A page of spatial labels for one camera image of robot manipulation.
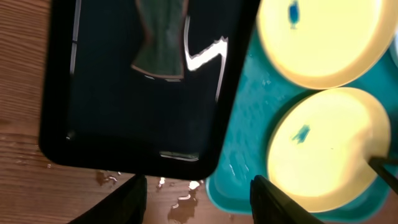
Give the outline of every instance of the wooden surface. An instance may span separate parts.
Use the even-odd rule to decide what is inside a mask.
[[[37,135],[44,74],[49,0],[0,0],[0,223],[67,223],[102,200],[131,175],[52,164],[39,151]],[[118,179],[100,186],[103,176]],[[145,224],[252,223],[208,200],[203,184],[197,203],[182,203],[189,182],[148,177]],[[396,223],[398,197],[366,223]]]

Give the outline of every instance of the wood grain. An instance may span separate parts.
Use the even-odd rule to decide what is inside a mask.
[[[95,170],[58,166],[38,149],[49,6],[48,0],[0,0],[0,223],[67,223],[131,177],[110,172],[116,185],[100,186]],[[158,177],[148,177],[145,224],[173,223],[171,206],[188,195],[187,181],[158,184]],[[252,223],[250,216],[215,208],[203,185],[195,196],[196,207],[181,205],[186,223]],[[395,223],[397,207],[391,194],[367,223]]]

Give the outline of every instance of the yellow plate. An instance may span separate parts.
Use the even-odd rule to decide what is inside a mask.
[[[376,178],[370,156],[387,156],[390,122],[380,102],[355,88],[325,90],[282,118],[269,144],[270,181],[309,212],[341,207]]]
[[[338,87],[368,71],[397,22],[397,0],[263,0],[257,15],[269,60],[290,81],[313,89]]]

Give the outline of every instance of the cream-colored plate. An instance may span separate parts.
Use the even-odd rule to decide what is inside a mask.
[[[370,156],[387,156],[390,122],[380,102],[355,88],[304,99],[280,121],[269,144],[270,181],[309,212],[341,207],[376,178]]]
[[[290,7],[298,9],[295,24]],[[388,49],[397,22],[397,0],[263,0],[257,15],[269,60],[290,81],[313,89],[368,71]]]

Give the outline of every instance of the teal tray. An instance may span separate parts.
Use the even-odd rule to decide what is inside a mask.
[[[398,68],[390,54],[361,78],[346,85],[365,90],[385,107],[391,122],[390,156],[398,158]],[[266,150],[277,122],[294,104],[317,91],[287,81],[268,61],[254,32],[239,81],[233,112],[216,171],[206,180],[210,200],[221,210],[251,214],[250,181],[267,177]],[[397,168],[389,168],[396,174]],[[323,221],[360,222],[386,201],[388,185],[378,177],[357,199],[329,212],[314,213]]]

